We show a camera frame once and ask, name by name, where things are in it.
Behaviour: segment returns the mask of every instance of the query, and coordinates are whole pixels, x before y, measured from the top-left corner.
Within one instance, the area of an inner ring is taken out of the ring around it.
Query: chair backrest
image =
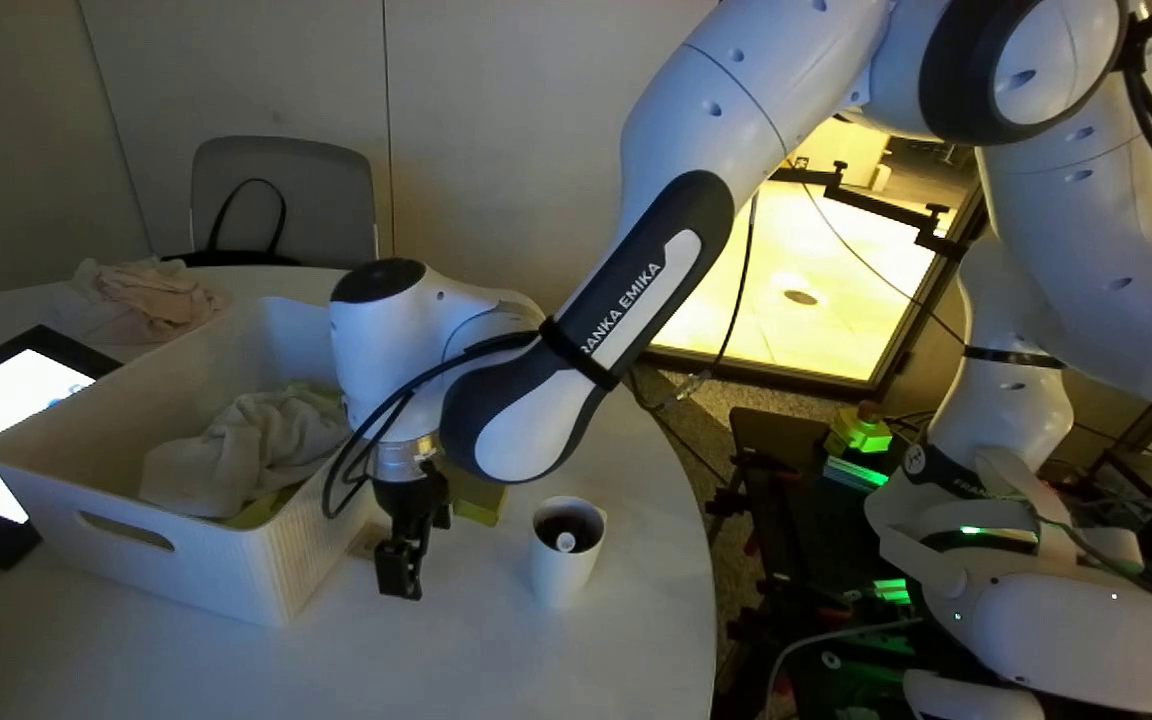
[[[373,168],[358,154],[292,135],[217,135],[192,156],[184,262],[375,262]]]

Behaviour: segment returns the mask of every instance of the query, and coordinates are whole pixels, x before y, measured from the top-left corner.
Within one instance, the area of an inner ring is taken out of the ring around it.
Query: table surface
[[[322,302],[335,274],[210,270],[231,297]],[[66,286],[0,292],[0,340],[52,326],[108,356],[152,347]],[[526,513],[607,509],[600,568],[566,614],[522,583]],[[64,568],[38,543],[0,573],[0,720],[16,716],[709,716],[715,600],[694,496],[669,440],[613,391],[551,476],[508,490],[494,529],[431,537],[423,600],[346,556],[288,628],[253,628]]]

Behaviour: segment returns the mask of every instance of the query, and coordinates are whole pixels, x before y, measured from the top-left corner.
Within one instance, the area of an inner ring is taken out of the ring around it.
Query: white cup
[[[526,583],[544,609],[577,604],[607,537],[607,513],[584,496],[546,496],[533,513]]]

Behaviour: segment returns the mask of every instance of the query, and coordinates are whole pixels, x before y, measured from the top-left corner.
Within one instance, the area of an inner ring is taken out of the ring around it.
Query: white plastic container
[[[343,560],[362,499],[322,520],[322,467],[256,529],[135,499],[140,456],[195,437],[231,395],[281,384],[335,388],[327,308],[240,302],[66,404],[0,433],[0,476],[45,543],[95,577],[253,624],[288,624]]]

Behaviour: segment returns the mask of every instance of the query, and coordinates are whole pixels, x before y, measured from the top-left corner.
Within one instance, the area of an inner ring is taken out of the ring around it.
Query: cloth
[[[201,437],[140,459],[140,499],[227,520],[260,496],[309,481],[346,440],[343,401],[309,384],[235,395]]]
[[[179,262],[79,262],[71,286],[102,305],[135,313],[152,333],[192,330],[220,308],[220,297],[201,290]]]

